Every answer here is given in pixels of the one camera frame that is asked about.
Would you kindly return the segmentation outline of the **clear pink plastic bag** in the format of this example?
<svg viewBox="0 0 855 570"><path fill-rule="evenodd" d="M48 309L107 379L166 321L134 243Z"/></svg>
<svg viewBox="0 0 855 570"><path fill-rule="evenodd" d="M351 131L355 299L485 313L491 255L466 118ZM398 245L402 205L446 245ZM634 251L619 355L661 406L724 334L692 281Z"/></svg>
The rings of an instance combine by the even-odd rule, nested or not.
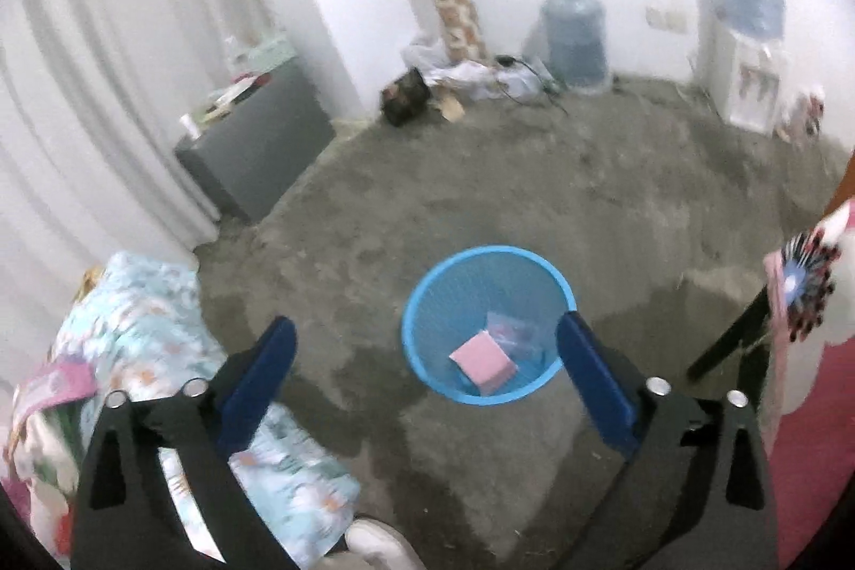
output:
<svg viewBox="0 0 855 570"><path fill-rule="evenodd" d="M523 319L488 311L485 331L510 359L529 360L541 354L535 325Z"/></svg>

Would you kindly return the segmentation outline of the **pink sponge pad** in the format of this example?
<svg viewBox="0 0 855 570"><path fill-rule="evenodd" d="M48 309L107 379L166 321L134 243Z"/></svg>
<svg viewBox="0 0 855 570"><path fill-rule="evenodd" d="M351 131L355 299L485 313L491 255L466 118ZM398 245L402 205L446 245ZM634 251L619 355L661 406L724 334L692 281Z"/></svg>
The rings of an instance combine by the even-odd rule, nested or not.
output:
<svg viewBox="0 0 855 570"><path fill-rule="evenodd" d="M461 344L449 359L483 396L495 394L517 373L515 362L485 330Z"/></svg>

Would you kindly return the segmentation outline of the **pink orange snack bag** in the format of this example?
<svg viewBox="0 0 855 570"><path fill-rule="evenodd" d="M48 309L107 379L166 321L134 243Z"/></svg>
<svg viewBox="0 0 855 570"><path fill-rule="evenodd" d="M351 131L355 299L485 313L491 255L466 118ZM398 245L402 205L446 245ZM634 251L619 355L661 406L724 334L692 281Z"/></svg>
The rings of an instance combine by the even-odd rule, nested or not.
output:
<svg viewBox="0 0 855 570"><path fill-rule="evenodd" d="M58 360L45 364L16 389L12 429L18 430L35 412L84 401L97 394L93 369L83 360Z"/></svg>

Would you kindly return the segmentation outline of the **blue mesh trash basket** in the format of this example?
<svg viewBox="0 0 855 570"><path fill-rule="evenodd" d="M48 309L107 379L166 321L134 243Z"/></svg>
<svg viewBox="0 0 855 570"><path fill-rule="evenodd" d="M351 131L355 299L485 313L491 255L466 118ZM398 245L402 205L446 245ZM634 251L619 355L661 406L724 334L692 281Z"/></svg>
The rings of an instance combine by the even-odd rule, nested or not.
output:
<svg viewBox="0 0 855 570"><path fill-rule="evenodd" d="M401 319L413 373L458 404L492 407L535 394L561 369L558 321L577 308L564 275L515 246L448 257L420 280Z"/></svg>

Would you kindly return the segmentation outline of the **floral blue tablecloth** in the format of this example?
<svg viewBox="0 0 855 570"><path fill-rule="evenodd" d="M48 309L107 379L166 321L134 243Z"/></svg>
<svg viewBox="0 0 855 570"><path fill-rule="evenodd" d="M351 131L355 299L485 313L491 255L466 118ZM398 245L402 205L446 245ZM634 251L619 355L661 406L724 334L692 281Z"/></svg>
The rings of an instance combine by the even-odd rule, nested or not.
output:
<svg viewBox="0 0 855 570"><path fill-rule="evenodd" d="M122 252L85 277L43 366L58 360L90 364L97 394L35 412L18 430L10 421L4 484L35 537L67 567L78 479L104 398L168 398L187 380L213 378L226 352L204 324L193 270ZM360 486L283 405L269 405L229 466L301 568L316 566L354 519Z"/></svg>

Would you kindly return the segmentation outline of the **grey cabinet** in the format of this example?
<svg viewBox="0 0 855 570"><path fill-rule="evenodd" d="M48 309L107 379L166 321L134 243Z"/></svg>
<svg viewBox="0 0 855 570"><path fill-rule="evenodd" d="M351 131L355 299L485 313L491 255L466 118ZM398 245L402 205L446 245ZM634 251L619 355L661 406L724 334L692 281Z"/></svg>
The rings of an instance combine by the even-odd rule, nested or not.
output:
<svg viewBox="0 0 855 570"><path fill-rule="evenodd" d="M174 153L220 213L258 223L334 137L303 62L293 58L199 139L183 137Z"/></svg>

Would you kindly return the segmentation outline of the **white water dispenser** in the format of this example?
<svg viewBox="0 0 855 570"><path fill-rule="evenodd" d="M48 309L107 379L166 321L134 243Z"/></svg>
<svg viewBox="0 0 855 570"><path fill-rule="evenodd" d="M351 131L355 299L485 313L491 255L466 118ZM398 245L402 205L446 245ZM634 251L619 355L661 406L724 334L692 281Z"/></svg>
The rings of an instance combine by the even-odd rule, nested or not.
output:
<svg viewBox="0 0 855 570"><path fill-rule="evenodd" d="M757 41L716 17L702 59L702 87L726 124L769 136L787 74L784 43Z"/></svg>

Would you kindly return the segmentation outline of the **blue water jug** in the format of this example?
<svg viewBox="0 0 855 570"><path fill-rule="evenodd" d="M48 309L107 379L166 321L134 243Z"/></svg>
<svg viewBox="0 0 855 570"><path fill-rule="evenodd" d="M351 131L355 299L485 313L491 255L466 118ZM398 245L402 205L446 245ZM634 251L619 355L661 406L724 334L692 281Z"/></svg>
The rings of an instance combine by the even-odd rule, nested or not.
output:
<svg viewBox="0 0 855 570"><path fill-rule="evenodd" d="M610 81L606 10L600 0L545 0L542 22L548 66L572 91L596 94Z"/></svg>

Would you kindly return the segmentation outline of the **dark brown bag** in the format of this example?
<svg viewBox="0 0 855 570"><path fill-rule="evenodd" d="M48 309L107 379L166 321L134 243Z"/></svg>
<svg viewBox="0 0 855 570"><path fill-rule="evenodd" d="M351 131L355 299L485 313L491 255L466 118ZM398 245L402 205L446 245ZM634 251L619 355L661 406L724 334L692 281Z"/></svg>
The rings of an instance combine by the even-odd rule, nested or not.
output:
<svg viewBox="0 0 855 570"><path fill-rule="evenodd" d="M381 91L381 111L391 126L401 127L428 110L430 90L422 72L411 68Z"/></svg>

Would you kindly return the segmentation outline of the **grey curtain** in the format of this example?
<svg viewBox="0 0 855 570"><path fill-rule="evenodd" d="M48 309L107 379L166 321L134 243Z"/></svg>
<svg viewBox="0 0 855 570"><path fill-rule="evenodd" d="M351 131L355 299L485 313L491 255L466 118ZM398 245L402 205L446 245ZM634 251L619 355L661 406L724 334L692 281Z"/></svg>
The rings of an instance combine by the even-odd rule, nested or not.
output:
<svg viewBox="0 0 855 570"><path fill-rule="evenodd" d="M88 268L216 237L181 119L281 43L329 116L360 116L314 0L2 0L3 384L43 359Z"/></svg>

